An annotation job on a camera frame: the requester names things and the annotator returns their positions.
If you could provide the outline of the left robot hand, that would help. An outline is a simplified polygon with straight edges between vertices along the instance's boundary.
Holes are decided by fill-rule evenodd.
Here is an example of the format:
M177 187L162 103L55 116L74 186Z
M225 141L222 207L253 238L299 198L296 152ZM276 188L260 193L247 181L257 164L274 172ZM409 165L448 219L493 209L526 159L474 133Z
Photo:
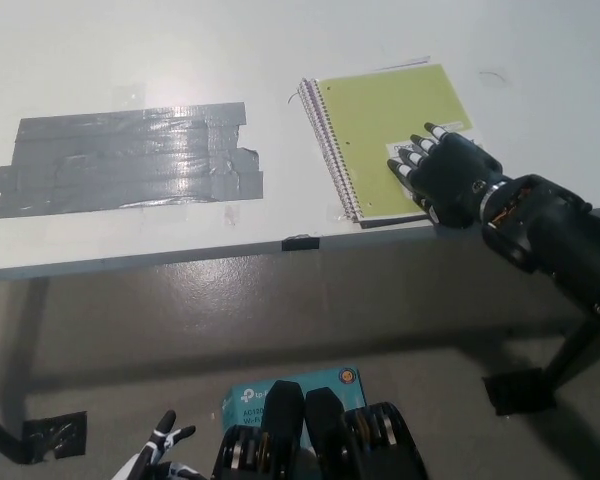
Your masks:
M141 450L113 475L112 480L204 479L197 470L163 458L180 441L193 436L194 425L174 428L176 412L168 410L151 432Z

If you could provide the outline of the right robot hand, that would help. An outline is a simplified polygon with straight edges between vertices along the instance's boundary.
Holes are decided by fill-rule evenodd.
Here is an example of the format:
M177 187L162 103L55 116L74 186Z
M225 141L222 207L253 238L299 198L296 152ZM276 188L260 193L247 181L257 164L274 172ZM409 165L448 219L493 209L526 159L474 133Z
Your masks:
M465 229L480 221L487 190L508 178L494 157L459 133L426 123L427 138L413 134L387 166L429 219Z

